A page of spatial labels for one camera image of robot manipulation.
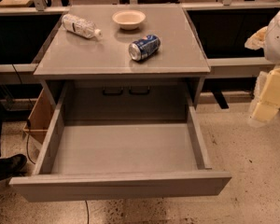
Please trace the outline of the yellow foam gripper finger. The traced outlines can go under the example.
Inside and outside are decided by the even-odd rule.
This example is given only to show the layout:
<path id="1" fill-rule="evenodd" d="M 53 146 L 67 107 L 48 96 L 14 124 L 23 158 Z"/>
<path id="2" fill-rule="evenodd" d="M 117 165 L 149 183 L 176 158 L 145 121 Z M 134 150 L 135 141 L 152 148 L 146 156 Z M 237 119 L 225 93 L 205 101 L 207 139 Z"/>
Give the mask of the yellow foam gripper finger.
<path id="1" fill-rule="evenodd" d="M 280 65 L 269 73 L 261 71 L 249 107 L 248 124 L 262 127 L 269 123 L 280 109 Z"/>

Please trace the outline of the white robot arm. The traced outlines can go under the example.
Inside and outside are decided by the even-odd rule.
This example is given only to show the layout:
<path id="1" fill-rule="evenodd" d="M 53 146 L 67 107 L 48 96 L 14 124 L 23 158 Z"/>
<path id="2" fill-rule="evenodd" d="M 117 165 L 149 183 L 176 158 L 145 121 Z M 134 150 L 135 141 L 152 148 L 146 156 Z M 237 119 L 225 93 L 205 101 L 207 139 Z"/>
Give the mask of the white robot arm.
<path id="1" fill-rule="evenodd" d="M 259 73 L 249 108 L 249 125 L 261 127 L 269 123 L 280 109 L 280 10 L 267 26 L 246 40 L 245 47 L 263 49 L 265 59 L 274 64 L 269 73 Z"/>

